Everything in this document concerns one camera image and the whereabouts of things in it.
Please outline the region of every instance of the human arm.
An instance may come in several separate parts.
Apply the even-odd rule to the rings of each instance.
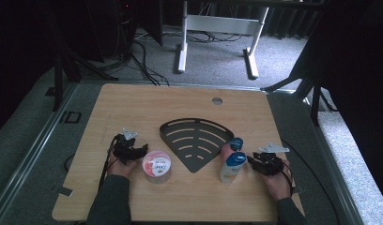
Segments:
[[[130,225],[129,176],[137,164],[137,161],[129,160],[124,165],[110,155],[107,176],[89,210],[88,225]]]
[[[260,173],[261,178],[265,182],[268,192],[273,200],[276,202],[278,219],[281,225],[294,225],[294,224],[308,224],[306,218],[301,214],[291,199],[291,188],[289,181],[292,181],[289,171],[289,161],[283,160],[284,174],[281,172],[273,176],[266,176]]]

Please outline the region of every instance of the wire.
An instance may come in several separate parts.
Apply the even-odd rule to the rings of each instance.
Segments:
[[[106,176],[107,170],[109,169],[110,166],[113,165],[113,163],[111,163],[110,166],[108,166],[109,160],[110,160],[110,154],[112,153],[113,148],[115,146],[115,140],[116,140],[116,136],[113,137],[112,142],[110,143],[110,147],[109,149],[107,149],[107,157],[106,157],[106,160],[104,161],[103,170],[101,171],[98,191],[103,185],[104,177]]]
[[[119,160],[119,157],[116,158],[112,163],[110,163],[110,165],[107,167],[106,171],[109,170],[110,167],[113,166],[113,164],[115,164],[115,162],[117,162]]]
[[[115,7],[115,11],[118,11],[118,10],[117,10],[117,6],[116,6],[116,1],[115,1],[115,0],[113,0],[113,5],[114,5],[114,7]],[[115,45],[115,51],[113,52],[112,57],[115,56],[115,54],[116,54],[117,51],[118,51],[118,47],[119,47],[119,39],[120,39],[120,36],[121,36],[121,34],[120,34],[120,32],[121,32],[121,22],[120,22],[120,20],[119,20],[118,17],[119,17],[119,14],[115,17],[115,19],[116,19],[116,24],[117,24],[117,42],[116,42],[116,45]]]
[[[188,31],[188,34],[191,34],[191,35],[187,35],[187,39],[189,41],[200,42],[200,43],[211,43],[211,42],[222,42],[222,41],[230,42],[230,41],[237,41],[243,37],[243,35],[231,35],[230,37],[227,37],[227,38],[218,38],[218,37],[215,37],[214,34],[206,32],[206,31]],[[207,39],[194,37],[192,35],[205,35],[207,36]],[[163,37],[182,36],[182,32],[165,32],[165,33],[162,33],[162,36]],[[150,37],[150,35],[148,33],[139,34],[139,36],[135,39],[140,39],[142,37]],[[139,40],[139,41],[147,42],[147,41],[155,41],[155,40],[152,39],[152,40]]]
[[[120,68],[120,69],[118,69],[116,71],[113,71],[113,72],[109,73],[109,74],[113,74],[113,73],[118,72],[119,70],[121,70],[124,67],[123,65],[128,63],[128,61],[129,61],[129,59],[126,58],[123,54],[119,54],[118,55],[118,61],[113,62],[110,65],[106,65],[106,66],[102,66],[102,67],[96,67],[96,68],[99,69],[100,71],[103,71],[103,72],[107,72],[107,70],[114,69],[114,68]],[[82,64],[77,64],[77,66],[79,68],[88,69],[87,67],[83,66]],[[93,74],[95,74],[95,73],[84,73],[85,76],[93,75]]]
[[[229,11],[230,11],[230,17],[231,18],[234,18],[234,7],[233,7],[233,5],[231,5],[230,7],[229,7]]]
[[[206,9],[206,7],[208,7],[207,13],[206,13],[206,15],[208,15],[209,9],[211,8],[211,3],[206,3],[206,5],[203,7],[203,9],[201,9],[201,11],[200,11],[200,13],[198,13],[198,15],[203,14],[203,11],[204,11],[204,9]]]
[[[130,68],[134,68],[134,69],[137,69],[139,71],[142,71],[146,76],[147,78],[154,84],[154,85],[158,85],[158,86],[161,86],[160,82],[157,81],[155,78],[153,78],[152,76],[158,76],[161,78],[162,81],[165,81],[167,83],[167,85],[169,86],[169,82],[168,80],[160,75],[159,73],[157,73],[156,71],[154,71],[153,69],[149,68],[147,65],[146,65],[146,47],[140,43],[139,41],[134,41],[134,43],[140,45],[142,47],[142,50],[143,50],[143,61],[142,62],[139,62],[139,60],[136,58],[136,56],[132,53],[131,54],[131,57],[132,59],[134,60],[134,62],[136,63],[136,65],[139,67],[139,69],[137,68],[134,68],[134,67],[130,67]]]
[[[338,211],[336,210],[335,208],[335,204],[334,202],[331,200],[331,198],[329,197],[329,193],[326,191],[326,189],[324,188],[323,184],[321,183],[321,181],[318,179],[317,175],[315,174],[315,172],[313,171],[313,169],[309,166],[309,164],[306,162],[306,160],[300,155],[300,153],[296,150],[296,148],[294,148],[289,142],[287,142],[286,140],[284,139],[281,139],[286,145],[288,145],[288,147],[290,147],[296,154],[297,156],[302,160],[302,162],[308,167],[309,171],[312,173],[312,175],[314,176],[314,179],[317,181],[318,185],[322,188],[324,194],[326,195],[327,199],[329,200],[329,203],[331,204],[331,207],[332,207],[332,210],[334,211],[335,213],[335,217],[336,217],[336,220],[337,220],[337,224],[341,224],[340,223],[340,217],[338,215]]]
[[[270,164],[272,164],[274,167],[276,167],[276,169],[278,171],[280,171],[280,173],[282,173],[282,175],[287,180],[288,185],[290,186],[290,196],[292,196],[292,194],[294,192],[294,187],[292,186],[292,172],[291,172],[291,169],[285,163],[282,162],[282,164],[285,165],[288,168],[288,170],[290,171],[290,176],[291,177],[288,177],[285,174],[285,172],[283,171],[283,168],[280,168],[278,165],[276,165],[276,163],[274,163],[266,154],[261,154],[261,156],[264,157],[265,160],[268,161]]]

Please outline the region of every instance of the gray carpet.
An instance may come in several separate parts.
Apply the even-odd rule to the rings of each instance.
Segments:
[[[139,39],[146,46],[146,64],[165,76],[173,85],[213,85],[241,89],[264,87],[286,78],[306,43],[306,39],[279,40],[275,37],[262,37],[256,52],[260,78],[251,81],[247,77],[244,60],[240,57],[242,49],[248,47],[251,40],[251,37],[242,37],[234,42],[190,42],[186,72],[177,74],[176,49],[180,37],[165,37],[163,47],[151,41],[149,37]],[[133,52],[138,58],[142,58],[140,46],[134,45]],[[135,65],[132,62],[129,65],[130,67],[124,66],[120,71],[118,70],[121,67],[118,67],[107,72],[117,71],[112,75],[120,78],[118,83],[142,81],[151,85],[140,71],[134,69]],[[52,70],[41,77],[0,132],[0,193],[38,136],[44,122],[52,116],[54,100],[44,96],[48,87],[53,86],[52,78]],[[64,161],[75,152],[100,87],[104,83],[107,82],[96,75],[84,74],[83,80],[77,85],[66,106],[67,112],[82,114],[80,123],[58,123],[55,126],[38,161],[5,214],[2,224],[73,224],[52,219],[51,213],[57,198],[55,187],[64,182]],[[298,82],[290,83],[284,89],[295,90],[297,86]],[[334,201],[341,224],[348,224],[321,157],[321,151],[327,151],[329,147],[317,140],[323,139],[323,134],[320,128],[313,126],[309,118],[309,106],[287,92],[270,94],[268,100],[281,137],[291,143],[312,166]],[[306,218],[311,224],[336,224],[329,201],[312,174],[293,151],[288,157],[296,184],[305,190],[300,197]]]

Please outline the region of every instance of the black stand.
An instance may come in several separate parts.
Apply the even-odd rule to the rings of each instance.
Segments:
[[[53,11],[47,1],[37,0],[37,5],[43,19],[45,20],[47,35],[54,48],[54,54],[56,55],[54,64],[54,112],[57,111],[63,100],[62,71],[64,70],[66,72],[66,75],[71,82],[78,83],[82,78],[76,62],[83,65],[87,69],[90,69],[92,72],[97,73],[105,80],[118,80],[118,78],[112,77],[100,71],[98,68],[84,60],[81,56],[77,55],[77,53],[73,52],[63,39],[63,35],[54,19]]]
[[[297,79],[302,79],[295,95],[298,98],[306,98],[312,88],[314,89],[311,118],[316,126],[319,126],[317,114],[322,80],[325,74],[329,73],[329,68],[333,67],[332,56],[336,54],[337,38],[347,27],[346,22],[353,21],[353,11],[349,10],[352,3],[352,1],[330,1],[289,77],[272,86],[261,88],[262,91],[273,92]]]

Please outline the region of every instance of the blue bottle cap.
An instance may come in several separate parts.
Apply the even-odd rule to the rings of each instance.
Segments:
[[[241,150],[242,144],[244,144],[244,141],[242,141],[242,139],[240,139],[240,138],[234,138],[234,139],[230,140],[229,144],[230,144],[230,148],[233,151],[237,152],[237,151]]]
[[[242,165],[245,160],[247,159],[247,156],[243,152],[235,152],[230,155],[230,157],[226,160],[226,165],[230,167],[235,167]]]

